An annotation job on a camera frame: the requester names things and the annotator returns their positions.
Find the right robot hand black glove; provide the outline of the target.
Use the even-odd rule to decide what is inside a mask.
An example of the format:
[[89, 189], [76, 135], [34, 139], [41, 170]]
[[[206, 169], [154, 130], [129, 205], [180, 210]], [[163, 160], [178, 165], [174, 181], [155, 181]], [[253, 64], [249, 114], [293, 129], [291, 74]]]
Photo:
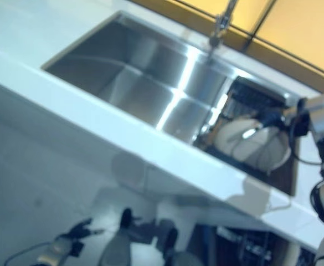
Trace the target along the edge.
[[268, 127], [275, 127], [280, 131], [285, 131], [287, 129], [282, 111], [279, 109], [268, 109], [263, 112], [257, 112], [247, 117], [247, 119], [253, 122], [250, 127], [241, 134], [243, 139], [249, 139], [260, 130]]

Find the left robot hand black glove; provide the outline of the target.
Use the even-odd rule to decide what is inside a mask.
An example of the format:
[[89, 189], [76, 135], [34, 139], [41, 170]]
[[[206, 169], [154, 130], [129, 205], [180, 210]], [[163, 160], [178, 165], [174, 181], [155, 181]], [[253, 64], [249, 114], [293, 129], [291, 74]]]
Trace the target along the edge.
[[89, 236], [95, 236], [99, 234], [103, 234], [105, 229], [98, 228], [98, 229], [90, 229], [89, 225], [92, 224], [93, 219], [87, 218], [82, 220], [81, 222], [74, 225], [66, 234], [66, 236], [70, 239], [78, 240], [83, 239]]

